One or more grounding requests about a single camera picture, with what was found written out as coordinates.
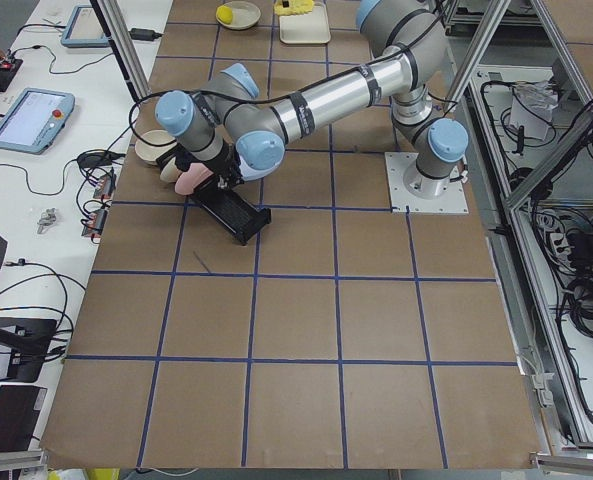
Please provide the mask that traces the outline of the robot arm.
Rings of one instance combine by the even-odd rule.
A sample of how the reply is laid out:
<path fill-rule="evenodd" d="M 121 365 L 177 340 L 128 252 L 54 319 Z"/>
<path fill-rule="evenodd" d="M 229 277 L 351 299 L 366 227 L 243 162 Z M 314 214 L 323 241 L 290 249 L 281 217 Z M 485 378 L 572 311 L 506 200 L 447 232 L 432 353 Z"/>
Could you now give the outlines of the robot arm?
<path fill-rule="evenodd" d="M 247 69 L 234 64 L 202 89 L 174 90 L 157 102 L 159 125 L 226 187 L 261 179 L 281 164 L 285 147 L 357 111 L 391 99 L 395 128 L 417 157 L 408 177 L 412 193 L 445 183 L 462 159 L 468 134 L 433 108 L 427 82 L 447 47 L 439 17 L 425 1 L 363 1 L 356 25 L 368 40 L 372 61 L 315 82 L 268 106 Z"/>

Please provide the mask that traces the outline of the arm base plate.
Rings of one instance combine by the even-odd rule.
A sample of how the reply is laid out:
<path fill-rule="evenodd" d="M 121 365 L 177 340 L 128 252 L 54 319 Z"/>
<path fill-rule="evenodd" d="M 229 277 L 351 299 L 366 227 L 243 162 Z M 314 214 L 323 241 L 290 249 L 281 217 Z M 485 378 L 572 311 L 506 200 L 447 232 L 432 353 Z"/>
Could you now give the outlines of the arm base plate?
<path fill-rule="evenodd" d="M 469 208 L 463 182 L 452 168 L 443 179 L 430 179 L 417 169 L 417 154 L 386 152 L 386 173 L 391 210 L 394 213 L 467 215 Z"/>

